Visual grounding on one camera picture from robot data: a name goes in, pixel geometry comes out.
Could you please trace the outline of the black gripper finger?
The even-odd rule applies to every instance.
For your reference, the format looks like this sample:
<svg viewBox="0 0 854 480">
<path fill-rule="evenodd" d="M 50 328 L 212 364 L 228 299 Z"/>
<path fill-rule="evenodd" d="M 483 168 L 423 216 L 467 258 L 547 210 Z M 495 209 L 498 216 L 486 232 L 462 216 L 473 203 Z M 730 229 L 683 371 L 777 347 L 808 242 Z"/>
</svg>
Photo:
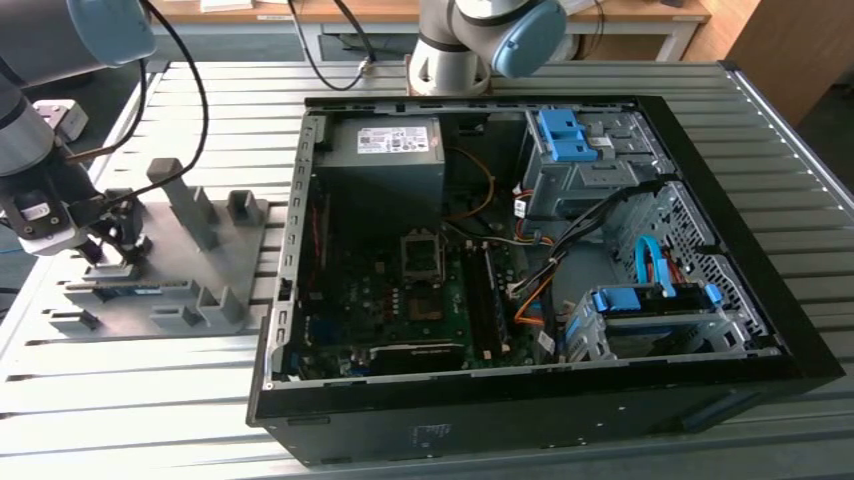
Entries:
<svg viewBox="0 0 854 480">
<path fill-rule="evenodd" d="M 114 209 L 112 238 L 126 263 L 138 263 L 148 254 L 151 239 L 143 232 L 146 208 L 138 199 L 123 201 Z"/>
<path fill-rule="evenodd" d="M 80 233 L 80 243 L 74 247 L 74 250 L 91 266 L 96 266 L 104 260 L 104 243 L 102 235 L 88 232 Z"/>
</svg>

